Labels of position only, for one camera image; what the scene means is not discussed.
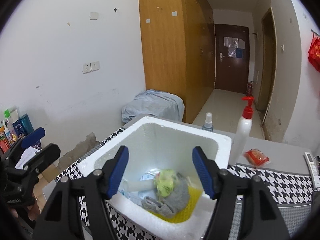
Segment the person's left hand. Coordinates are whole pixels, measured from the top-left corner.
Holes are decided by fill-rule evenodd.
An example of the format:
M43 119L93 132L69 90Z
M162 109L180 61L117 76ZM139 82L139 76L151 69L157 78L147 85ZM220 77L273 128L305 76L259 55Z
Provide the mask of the person's left hand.
M18 206L16 208L9 208L14 218L21 224L21 226L35 229L36 220L40 215L40 209L37 201L31 206Z

